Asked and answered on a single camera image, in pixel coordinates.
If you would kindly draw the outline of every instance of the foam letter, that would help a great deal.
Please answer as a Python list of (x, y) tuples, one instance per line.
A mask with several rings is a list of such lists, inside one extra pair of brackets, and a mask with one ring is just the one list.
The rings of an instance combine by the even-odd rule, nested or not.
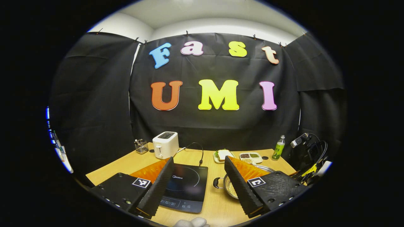
[(246, 45), (243, 42), (231, 41), (229, 42), (229, 53), (235, 57), (245, 57), (247, 55)]
[(186, 42), (184, 43), (184, 46), (181, 49), (181, 53), (183, 55), (201, 55), (203, 54), (202, 51), (202, 47), (203, 44), (201, 42), (197, 42), (197, 41), (190, 41), (190, 42)]
[(164, 58), (165, 56), (170, 56), (170, 52), (167, 49), (171, 47), (171, 43), (166, 42), (165, 44), (157, 47), (156, 49), (150, 51), (149, 55), (153, 56), (156, 65), (154, 66), (156, 69), (168, 63), (168, 59)]
[(223, 99), (225, 100), (225, 104), (222, 106), (224, 110), (239, 109), (236, 97), (237, 81), (226, 80), (220, 91), (217, 89), (213, 80), (200, 80), (199, 84), (202, 86), (202, 101), (201, 104), (198, 105), (198, 109), (211, 109), (212, 105), (209, 104), (209, 98), (212, 100), (216, 109), (219, 109)]
[(172, 110), (178, 105), (179, 87), (182, 85), (182, 81), (171, 81), (169, 85), (171, 86), (171, 101), (168, 103), (165, 103), (162, 100), (163, 87), (166, 86), (166, 83), (155, 82), (150, 85), (153, 89), (151, 92), (151, 103), (153, 104), (154, 108), (158, 110)]
[(262, 105), (263, 110), (276, 110), (276, 105), (274, 102), (274, 83), (269, 81), (261, 81), (259, 83), (261, 85), (262, 90), (264, 91), (264, 104)]
[(265, 54), (267, 55), (268, 61), (271, 63), (277, 65), (279, 63), (278, 59), (275, 59), (276, 51), (272, 50), (269, 46), (265, 46), (261, 48), (263, 51), (265, 51)]

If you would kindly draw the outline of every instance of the black drape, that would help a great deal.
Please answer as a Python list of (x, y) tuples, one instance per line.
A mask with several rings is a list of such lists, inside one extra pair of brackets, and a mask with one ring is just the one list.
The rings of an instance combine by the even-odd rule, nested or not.
[(128, 90), (138, 43), (87, 33), (67, 53), (53, 79), (49, 113), (76, 177), (134, 150)]
[[(293, 62), (301, 106), (299, 131), (316, 134), (328, 143), (333, 160), (346, 128), (347, 92), (343, 75), (332, 57), (310, 34), (300, 36), (285, 48)], [(302, 167), (305, 150), (297, 147), (289, 155), (289, 163)]]
[[(203, 44), (204, 53), (199, 56), (183, 55), (180, 50), (188, 41)], [(243, 42), (245, 57), (229, 54), (229, 42)], [(155, 61), (149, 52), (171, 43), (169, 62), (155, 69)], [(278, 65), (268, 61), (262, 47), (276, 51)], [(221, 89), (226, 80), (238, 81), (237, 103), (239, 110), (199, 110), (202, 87), (200, 80), (213, 80)], [(160, 111), (152, 105), (154, 82), (165, 82), (162, 100), (171, 100), (169, 82), (180, 80), (179, 103), (170, 111)], [(261, 81), (274, 86), (276, 110), (263, 110)], [(167, 37), (141, 45), (133, 65), (130, 80), (132, 129), (135, 138), (151, 141), (164, 131), (179, 134), (180, 147), (196, 141), (204, 149), (231, 151), (275, 148), (281, 135), (290, 143), (296, 136), (299, 122), (299, 96), (296, 90), (292, 62), (285, 49), (278, 44), (254, 40), (252, 37), (203, 33)]]

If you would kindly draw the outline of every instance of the bottle label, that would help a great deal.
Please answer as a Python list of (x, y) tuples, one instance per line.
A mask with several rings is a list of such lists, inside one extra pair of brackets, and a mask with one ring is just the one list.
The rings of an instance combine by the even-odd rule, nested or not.
[(273, 159), (279, 159), (280, 155), (282, 154), (284, 146), (285, 146), (284, 144), (283, 145), (276, 144), (274, 154), (272, 155)]

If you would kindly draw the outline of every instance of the green bottle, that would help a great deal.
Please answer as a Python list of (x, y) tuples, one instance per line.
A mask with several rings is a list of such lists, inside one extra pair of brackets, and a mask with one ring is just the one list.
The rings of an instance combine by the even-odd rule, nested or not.
[(285, 135), (280, 136), (280, 140), (276, 143), (274, 154), (272, 159), (278, 160), (282, 154), (283, 148), (285, 147)]

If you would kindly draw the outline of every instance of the metal utensil holder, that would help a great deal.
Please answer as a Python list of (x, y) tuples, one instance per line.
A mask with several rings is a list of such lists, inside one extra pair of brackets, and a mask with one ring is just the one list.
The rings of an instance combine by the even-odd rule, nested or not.
[(149, 151), (149, 146), (147, 145), (147, 141), (143, 141), (142, 139), (135, 140), (135, 148), (136, 148), (136, 152), (139, 154), (144, 154)]

